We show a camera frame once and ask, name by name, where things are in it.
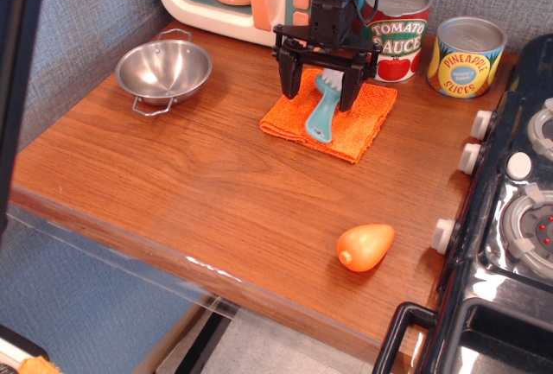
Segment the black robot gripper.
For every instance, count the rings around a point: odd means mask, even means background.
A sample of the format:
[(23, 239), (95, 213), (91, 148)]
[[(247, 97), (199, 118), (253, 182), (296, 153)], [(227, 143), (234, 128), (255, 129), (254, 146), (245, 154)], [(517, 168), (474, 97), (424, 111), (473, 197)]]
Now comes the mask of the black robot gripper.
[(357, 0), (311, 0), (308, 24), (273, 28), (273, 55), (278, 61), (283, 94), (294, 98), (302, 82), (303, 64), (344, 71), (340, 111), (352, 109), (367, 74), (377, 72), (381, 47), (356, 35), (362, 18)]

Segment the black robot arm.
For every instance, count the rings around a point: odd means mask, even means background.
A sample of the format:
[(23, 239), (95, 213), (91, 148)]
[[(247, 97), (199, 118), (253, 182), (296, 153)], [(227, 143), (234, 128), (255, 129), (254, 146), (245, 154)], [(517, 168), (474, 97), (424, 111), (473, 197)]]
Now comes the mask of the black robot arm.
[(283, 95), (294, 98), (301, 86), (305, 64), (343, 73), (340, 110), (348, 111), (362, 83), (377, 74), (382, 47), (353, 31), (353, 22), (368, 23), (357, 0), (311, 0), (306, 26), (277, 25), (273, 55), (279, 65)]

